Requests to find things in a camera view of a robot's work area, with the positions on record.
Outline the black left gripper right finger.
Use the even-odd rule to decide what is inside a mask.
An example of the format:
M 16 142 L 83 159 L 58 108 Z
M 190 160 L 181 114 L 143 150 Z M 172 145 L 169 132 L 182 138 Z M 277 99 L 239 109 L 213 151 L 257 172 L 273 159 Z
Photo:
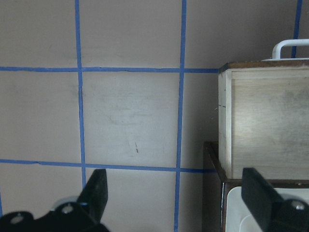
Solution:
M 281 195 L 255 168 L 242 171 L 241 197 L 264 232 L 307 232 L 309 204 L 293 195 Z

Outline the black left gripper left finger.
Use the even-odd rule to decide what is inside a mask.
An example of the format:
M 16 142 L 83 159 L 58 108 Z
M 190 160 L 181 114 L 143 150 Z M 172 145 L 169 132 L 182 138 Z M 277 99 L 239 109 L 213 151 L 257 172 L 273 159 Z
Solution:
M 101 218 L 108 201 L 107 173 L 96 169 L 75 201 L 65 202 L 35 219 L 27 211 L 0 218 L 2 232 L 108 232 Z

